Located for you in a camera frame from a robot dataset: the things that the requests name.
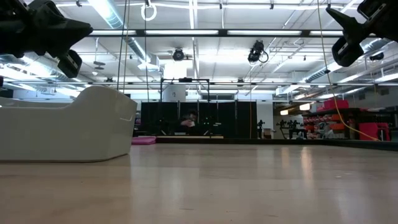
black curtain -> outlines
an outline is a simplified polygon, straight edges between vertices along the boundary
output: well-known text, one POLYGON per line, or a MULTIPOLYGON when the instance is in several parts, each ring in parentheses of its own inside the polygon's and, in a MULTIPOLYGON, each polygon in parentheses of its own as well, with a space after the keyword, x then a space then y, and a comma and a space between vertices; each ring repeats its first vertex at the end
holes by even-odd
POLYGON ((237 102, 237 108, 238 135, 236 137, 257 139, 257 103, 237 102))
POLYGON ((177 123, 177 103, 142 103, 141 104, 141 129, 151 134, 160 134, 160 129, 169 133, 177 123))
POLYGON ((198 111, 198 102, 183 102, 180 103, 180 118, 187 116, 190 111, 198 111))
POLYGON ((235 103, 218 103, 218 122, 224 138, 236 138, 235 103))
POLYGON ((208 118, 213 123, 217 122, 217 104, 216 103, 199 103, 198 122, 203 123, 208 118))
POLYGON ((14 90, 1 90, 0 91, 0 97, 12 98, 13 95, 14 95, 14 90))

person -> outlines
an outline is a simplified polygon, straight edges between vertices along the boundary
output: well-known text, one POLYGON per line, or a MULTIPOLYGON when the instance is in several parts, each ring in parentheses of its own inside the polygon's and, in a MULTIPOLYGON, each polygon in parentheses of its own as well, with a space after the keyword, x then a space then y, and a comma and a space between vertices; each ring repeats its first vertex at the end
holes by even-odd
POLYGON ((182 118, 180 125, 192 128, 195 126, 195 121, 197 120, 197 118, 198 118, 198 112, 191 110, 189 111, 189 114, 187 114, 182 118))

ceiling beam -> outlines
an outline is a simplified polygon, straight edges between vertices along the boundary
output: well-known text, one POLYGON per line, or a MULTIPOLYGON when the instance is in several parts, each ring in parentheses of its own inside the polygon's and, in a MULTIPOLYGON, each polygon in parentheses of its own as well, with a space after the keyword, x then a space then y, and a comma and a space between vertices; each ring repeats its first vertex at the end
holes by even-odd
MULTIPOLYGON (((281 37, 321 38, 320 30, 308 29, 136 29, 129 37, 281 37)), ((323 30, 323 38, 340 38, 342 30, 323 30)), ((89 37, 126 37, 121 29, 97 29, 89 37)))

ceiling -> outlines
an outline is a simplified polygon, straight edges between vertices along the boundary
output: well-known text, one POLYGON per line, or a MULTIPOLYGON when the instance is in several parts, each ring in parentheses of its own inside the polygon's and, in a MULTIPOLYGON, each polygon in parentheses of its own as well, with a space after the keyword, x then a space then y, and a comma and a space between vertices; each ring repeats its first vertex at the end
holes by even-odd
MULTIPOLYGON (((124 15, 125 2, 114 1, 116 10, 124 15)), ((141 16, 142 1, 130 1, 132 6, 127 7, 128 28, 136 29, 310 29, 319 30, 318 11, 315 9, 302 10, 300 7, 317 6, 316 0, 275 0, 275 9, 265 7, 271 1, 255 0, 222 0, 223 10, 203 9, 203 7, 219 6, 219 0, 197 0, 198 8, 193 10, 194 17, 190 19, 189 2, 195 0, 152 0, 152 4, 158 4, 157 15, 151 21, 145 21, 141 16)), ((110 29, 106 21, 90 5, 88 1, 80 1, 83 7, 78 7, 75 1, 54 0, 59 10, 65 17, 78 21, 88 22, 94 28, 110 29)), ((328 1, 320 0, 325 6, 328 1)), ((339 10, 346 8, 345 14, 364 22, 364 18, 354 9, 361 1, 331 0, 333 7, 339 10)), ((320 17, 324 29, 341 30, 341 27, 327 14, 324 9, 320 11, 320 17)), ((191 37, 136 37, 138 44, 149 54, 160 58, 161 66, 172 62, 171 52, 176 48, 182 48, 187 55, 194 54, 193 40, 191 37)), ((365 40, 367 44, 374 39, 365 40)), ((331 47, 337 41, 336 38, 325 38, 326 61, 333 60, 331 47)), ((272 38, 272 37, 196 37, 194 40, 198 73, 195 74, 193 60, 186 61, 188 65, 187 75, 194 78, 209 78, 214 82, 236 82, 243 78, 246 82, 298 82, 302 77, 309 75, 314 69, 324 66, 323 49, 321 38, 272 38), (250 66, 247 61, 249 49, 256 40, 262 40, 267 47, 269 61, 265 64, 250 66)), ((338 79, 346 78, 365 70, 369 66, 376 66, 395 59, 397 44, 390 44, 385 49, 385 59, 378 62, 367 62, 359 59, 350 68, 341 68, 334 72, 336 82, 338 79)), ((159 81, 159 72, 146 72, 137 66, 140 61, 135 53, 126 46, 120 37, 100 37, 98 49, 96 39, 87 37, 72 47, 83 59, 83 65, 78 79, 83 81, 103 82, 112 77, 117 81, 143 82, 148 80, 159 81), (104 70, 96 70, 94 61, 104 62, 104 70)), ((363 76, 355 82, 365 82, 368 76, 363 76)), ((125 88, 140 89, 146 85, 128 85, 125 88)), ((217 89, 230 89, 236 86, 218 86, 217 89)), ((277 86, 259 86, 256 90, 275 90, 277 86)))

yellow cable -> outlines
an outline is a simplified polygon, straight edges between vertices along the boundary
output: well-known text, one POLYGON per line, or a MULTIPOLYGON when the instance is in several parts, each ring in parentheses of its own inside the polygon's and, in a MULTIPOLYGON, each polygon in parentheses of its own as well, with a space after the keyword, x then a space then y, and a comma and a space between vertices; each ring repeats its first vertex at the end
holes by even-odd
MULTIPOLYGON (((322 49, 323 49, 323 60, 324 60, 324 62, 325 62, 325 66, 326 66, 325 69, 328 70, 328 62, 326 61, 325 44, 324 44, 324 42, 323 42, 323 30, 322 30, 322 20, 321 20, 321 12, 320 12, 320 3, 319 3, 319 0, 317 0, 317 3, 318 3, 318 18, 319 18, 319 26, 320 26, 320 31, 321 31, 322 49)), ((343 125, 346 126, 348 129, 350 129, 350 130, 352 130, 352 131, 355 131, 355 132, 357 132, 357 133, 359 133, 359 134, 362 134, 362 135, 364 135, 364 136, 366 136, 366 137, 372 139, 373 141, 380 141, 380 140, 378 140, 377 138, 374 138, 374 137, 372 137, 372 136, 370 136, 370 135, 367 135, 367 134, 365 134, 365 133, 363 133, 363 132, 361 132, 361 131, 359 131, 359 130, 357 130, 357 129, 355 129, 355 128, 350 127, 349 125, 347 125, 347 124, 344 122, 343 117, 341 117, 340 110, 338 109, 337 99, 336 99, 335 92, 333 91, 333 84, 331 84, 329 73, 327 73, 327 75, 328 75, 328 80, 329 80, 329 85, 330 85, 330 91, 331 91, 331 93, 333 94, 333 99, 335 100, 336 110, 337 110, 337 113, 338 113, 338 116, 339 116, 339 118, 340 118, 341 123, 343 123, 343 125)))

